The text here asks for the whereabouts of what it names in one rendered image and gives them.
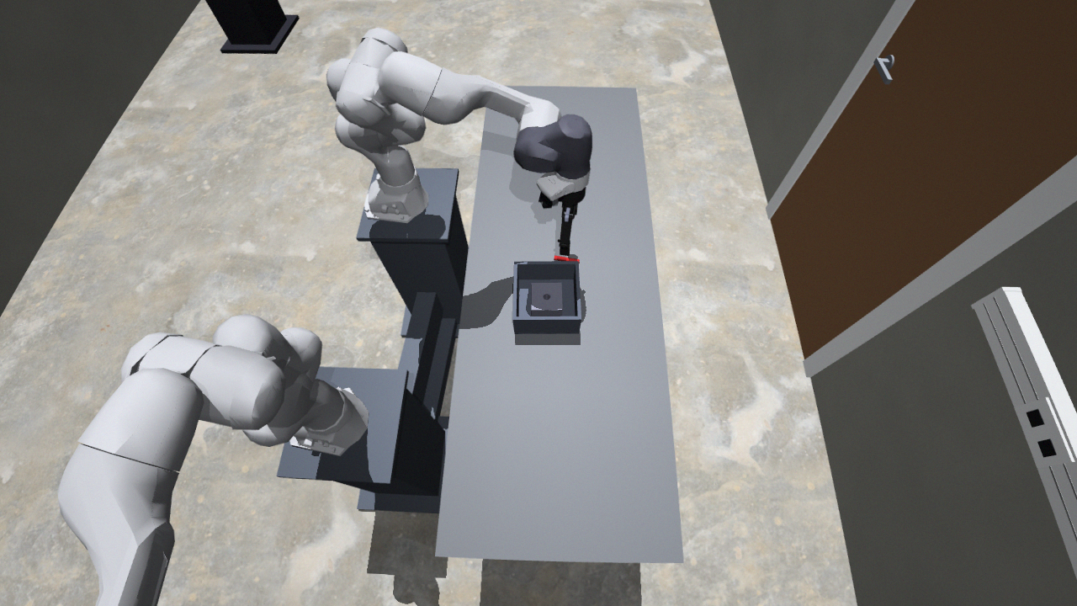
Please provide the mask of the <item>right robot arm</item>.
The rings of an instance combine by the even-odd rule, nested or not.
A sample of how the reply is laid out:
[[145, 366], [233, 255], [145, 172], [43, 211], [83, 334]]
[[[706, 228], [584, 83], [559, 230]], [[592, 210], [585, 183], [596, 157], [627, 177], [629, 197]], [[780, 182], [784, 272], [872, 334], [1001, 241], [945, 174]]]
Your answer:
[[249, 314], [221, 323], [212, 343], [157, 332], [132, 346], [57, 490], [98, 573], [95, 606], [157, 606], [174, 547], [177, 471], [199, 419], [262, 446], [337, 456], [360, 440], [369, 411], [353, 389], [316, 379], [321, 348], [306, 327], [279, 332]]

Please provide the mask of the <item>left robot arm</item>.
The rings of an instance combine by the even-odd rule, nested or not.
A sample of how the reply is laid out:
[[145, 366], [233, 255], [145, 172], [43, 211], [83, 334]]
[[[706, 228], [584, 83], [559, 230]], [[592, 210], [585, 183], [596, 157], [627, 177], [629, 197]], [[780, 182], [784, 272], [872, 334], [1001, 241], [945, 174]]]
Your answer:
[[421, 214], [428, 194], [402, 145], [423, 138], [426, 119], [454, 124], [480, 108], [519, 124], [514, 158], [523, 169], [544, 173], [536, 180], [544, 210], [588, 185], [592, 130], [587, 119], [561, 116], [551, 101], [408, 54], [401, 38], [387, 29], [367, 31], [353, 59], [328, 66], [326, 81], [340, 114], [338, 140], [378, 170], [364, 205], [367, 219], [408, 223]]

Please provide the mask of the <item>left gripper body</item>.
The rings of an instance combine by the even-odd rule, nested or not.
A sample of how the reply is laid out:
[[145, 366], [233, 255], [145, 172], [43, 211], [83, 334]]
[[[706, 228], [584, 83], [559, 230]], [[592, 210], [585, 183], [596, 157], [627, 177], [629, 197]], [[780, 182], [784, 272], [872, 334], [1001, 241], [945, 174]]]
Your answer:
[[565, 205], [564, 211], [567, 212], [567, 208], [570, 208], [570, 212], [573, 212], [574, 205], [581, 203], [582, 199], [584, 199], [585, 197], [585, 194], [586, 194], [586, 188], [582, 189], [581, 192], [570, 193], [563, 195], [562, 197], [559, 197], [560, 202]]

